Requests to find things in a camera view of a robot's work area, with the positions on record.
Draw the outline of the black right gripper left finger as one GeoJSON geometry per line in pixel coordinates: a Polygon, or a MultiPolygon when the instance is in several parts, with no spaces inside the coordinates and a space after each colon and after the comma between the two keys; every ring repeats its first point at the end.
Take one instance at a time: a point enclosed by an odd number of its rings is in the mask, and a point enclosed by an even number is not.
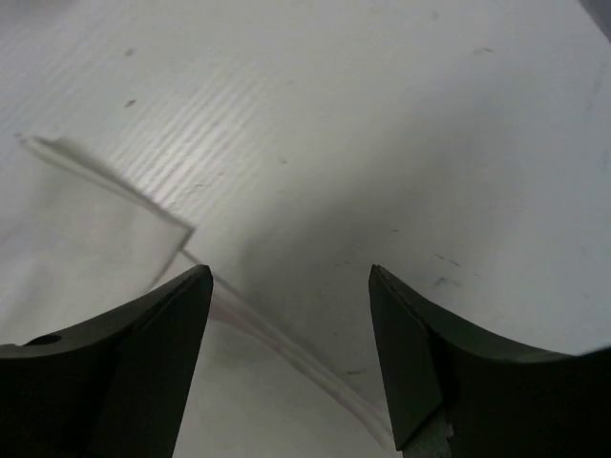
{"type": "Polygon", "coordinates": [[[83,323],[3,345],[2,455],[171,456],[213,285],[197,265],[83,323]]]}

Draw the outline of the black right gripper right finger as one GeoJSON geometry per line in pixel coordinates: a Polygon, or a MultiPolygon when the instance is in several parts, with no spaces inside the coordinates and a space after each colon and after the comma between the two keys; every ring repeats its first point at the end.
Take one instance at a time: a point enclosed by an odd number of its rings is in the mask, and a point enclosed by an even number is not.
{"type": "Polygon", "coordinates": [[[606,457],[610,352],[501,337],[381,266],[370,315],[391,430],[405,457],[606,457]]]}

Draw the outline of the white green Charlie Brown shirt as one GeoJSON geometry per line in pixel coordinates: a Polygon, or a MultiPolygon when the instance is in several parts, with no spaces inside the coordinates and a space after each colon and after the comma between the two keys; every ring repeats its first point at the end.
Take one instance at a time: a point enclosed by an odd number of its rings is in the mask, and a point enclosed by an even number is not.
{"type": "MultiPolygon", "coordinates": [[[[1,155],[2,342],[22,344],[151,290],[189,266],[189,234],[71,142],[21,140],[1,155]]],[[[388,445],[369,416],[214,304],[178,456],[386,457],[388,445]]]]}

